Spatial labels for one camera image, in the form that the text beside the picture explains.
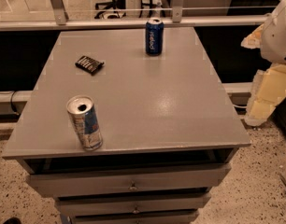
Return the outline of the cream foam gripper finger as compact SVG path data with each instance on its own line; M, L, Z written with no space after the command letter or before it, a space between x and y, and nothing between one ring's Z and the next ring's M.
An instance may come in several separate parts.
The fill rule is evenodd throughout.
M286 65L273 63L266 71L258 70L253 78L245 122L260 126L286 98Z
M246 36L241 46L246 49L258 49L261 46L261 36L264 26L261 24L251 34Z

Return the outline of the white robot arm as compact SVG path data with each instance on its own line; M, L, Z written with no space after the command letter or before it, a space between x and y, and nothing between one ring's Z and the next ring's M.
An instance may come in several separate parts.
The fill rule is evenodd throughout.
M253 78L244 121L260 126L286 98L286 0L281 0L266 21L243 39L241 46L259 49L270 61L266 71Z

